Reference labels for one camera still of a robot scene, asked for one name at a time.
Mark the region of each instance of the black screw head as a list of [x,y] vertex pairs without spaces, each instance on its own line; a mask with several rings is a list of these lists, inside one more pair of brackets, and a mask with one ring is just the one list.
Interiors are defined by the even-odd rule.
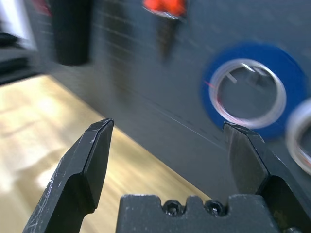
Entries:
[[204,208],[214,217],[225,216],[225,208],[219,201],[208,200],[205,202]]
[[178,201],[168,200],[163,205],[163,211],[169,216],[176,217],[184,213],[184,208]]

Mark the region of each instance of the wooden floor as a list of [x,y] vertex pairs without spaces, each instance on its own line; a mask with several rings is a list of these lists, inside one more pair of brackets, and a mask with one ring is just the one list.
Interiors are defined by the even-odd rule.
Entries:
[[[103,116],[48,76],[0,87],[0,232],[22,232],[60,158]],[[81,232],[113,233],[120,197],[208,197],[115,127],[98,209]]]

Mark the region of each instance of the red object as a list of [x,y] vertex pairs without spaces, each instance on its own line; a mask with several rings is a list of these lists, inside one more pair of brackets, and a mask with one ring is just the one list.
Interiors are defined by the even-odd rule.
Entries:
[[185,0],[144,0],[144,6],[151,11],[165,11],[180,16],[185,11]]
[[185,0],[162,0],[167,12],[170,12],[172,15],[180,16],[182,15],[185,8]]
[[44,0],[33,0],[36,10],[39,13],[51,16],[51,12]]
[[151,11],[164,11],[162,0],[144,0],[144,6]]

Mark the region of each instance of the black wall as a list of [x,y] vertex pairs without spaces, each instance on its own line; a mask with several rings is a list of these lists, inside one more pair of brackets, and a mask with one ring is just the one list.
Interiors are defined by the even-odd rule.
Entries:
[[[222,132],[200,97],[203,71],[223,48],[243,40],[286,50],[311,77],[309,0],[191,0],[166,59],[158,18],[141,0],[95,0],[91,63],[53,62],[50,18],[26,0],[48,73],[154,156],[212,198],[235,192]],[[310,177],[289,156],[283,136],[269,142],[311,196]]]

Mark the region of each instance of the tape roll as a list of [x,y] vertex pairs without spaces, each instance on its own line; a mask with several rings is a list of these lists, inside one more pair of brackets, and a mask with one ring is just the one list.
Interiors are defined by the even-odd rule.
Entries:
[[291,157],[311,175],[311,157],[300,147],[300,140],[311,126],[311,99],[300,104],[289,117],[286,126],[286,145]]
[[[219,103],[218,90],[224,76],[242,66],[265,70],[276,84],[276,101],[264,116],[237,118]],[[207,68],[203,77],[202,98],[205,110],[216,126],[225,121],[248,127],[263,138],[274,138],[284,132],[292,110],[307,97],[306,76],[297,62],[280,48],[262,43],[243,43],[226,49]]]

